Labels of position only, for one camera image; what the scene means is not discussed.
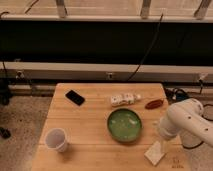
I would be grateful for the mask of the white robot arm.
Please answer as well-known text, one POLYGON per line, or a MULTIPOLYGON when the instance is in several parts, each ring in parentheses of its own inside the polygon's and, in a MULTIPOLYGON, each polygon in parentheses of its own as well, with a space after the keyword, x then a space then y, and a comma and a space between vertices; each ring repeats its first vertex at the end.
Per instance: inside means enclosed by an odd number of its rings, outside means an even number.
POLYGON ((161 151, 168 151, 168 141, 176 138, 181 130, 188 131, 200 139, 200 143, 185 146, 185 149, 195 149, 203 143, 213 147, 213 123, 204 119, 203 113, 203 104, 194 98, 171 104, 157 124, 161 151))

